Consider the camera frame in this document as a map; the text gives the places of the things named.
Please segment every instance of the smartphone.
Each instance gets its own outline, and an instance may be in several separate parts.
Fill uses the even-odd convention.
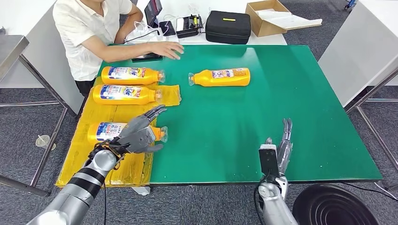
[[[152,52],[146,55],[138,56],[137,58],[131,59],[131,61],[135,62],[135,61],[144,61],[144,60],[161,60],[162,58],[163,56]]]
[[[166,37],[166,36],[176,35],[176,31],[174,30],[171,21],[162,21],[159,23],[159,26],[163,32],[163,36]]]

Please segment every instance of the green mat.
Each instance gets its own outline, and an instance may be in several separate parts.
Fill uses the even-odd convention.
[[[110,65],[164,69],[165,85],[180,85],[181,104],[157,120],[169,137],[151,183],[258,181],[258,148],[279,144],[282,118],[293,121],[289,182],[382,178],[307,46],[186,45],[181,60]],[[188,85],[189,72],[237,67],[250,69],[247,87]]]

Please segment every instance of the black case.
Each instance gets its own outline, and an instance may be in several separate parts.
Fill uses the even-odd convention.
[[[206,40],[211,42],[245,45],[251,33],[248,14],[211,11],[206,21]]]

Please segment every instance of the yellow bottle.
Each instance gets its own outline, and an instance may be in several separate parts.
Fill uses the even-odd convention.
[[[166,80],[163,70],[135,67],[104,67],[101,78],[105,84],[121,85],[163,83]]]
[[[250,82],[248,68],[223,70],[203,70],[198,74],[189,73],[189,85],[199,84],[205,87],[214,86],[247,86]]]
[[[162,98],[161,90],[107,84],[95,86],[92,96],[96,103],[103,105],[145,105]]]
[[[124,126],[127,123],[112,123],[112,122],[102,122],[97,124],[92,124],[87,132],[87,138],[90,144],[96,144],[98,142],[103,142],[106,139],[112,140],[114,137],[118,136]],[[167,127],[152,127],[149,126],[152,134],[155,137],[155,141],[167,142],[168,139],[168,129]]]

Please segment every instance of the gray carpet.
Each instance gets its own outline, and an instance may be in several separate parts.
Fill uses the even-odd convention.
[[[344,0],[282,0],[294,14],[308,19],[323,19],[316,28],[292,30],[285,34],[288,44],[309,45],[315,57],[320,58],[348,13],[343,10]],[[378,93],[384,98],[396,98],[398,89],[387,87]],[[43,89],[0,90],[0,102],[49,100]],[[379,130],[387,145],[398,157],[398,141],[394,131],[398,126],[398,104],[366,103],[365,112]],[[50,135],[61,113],[59,106],[27,108],[0,108],[0,173],[23,182],[29,182],[44,151],[34,145],[37,135]],[[350,118],[355,125],[386,184],[398,183],[396,172],[382,153],[358,112]],[[6,186],[0,186],[0,224],[21,225],[37,215],[59,192],[53,184],[61,170],[77,121],[67,115],[57,138],[57,148],[46,164],[38,186],[51,189],[48,198],[34,196]],[[375,189],[372,183],[357,183],[363,188]],[[374,212],[382,225],[398,224],[398,203],[382,195],[344,188],[354,192]],[[297,195],[308,185],[291,185],[287,204],[290,208]],[[155,187],[148,196],[140,196],[131,188],[107,188],[107,224],[259,224],[254,205],[253,185]],[[103,223],[104,202],[101,192],[85,218],[85,225]]]

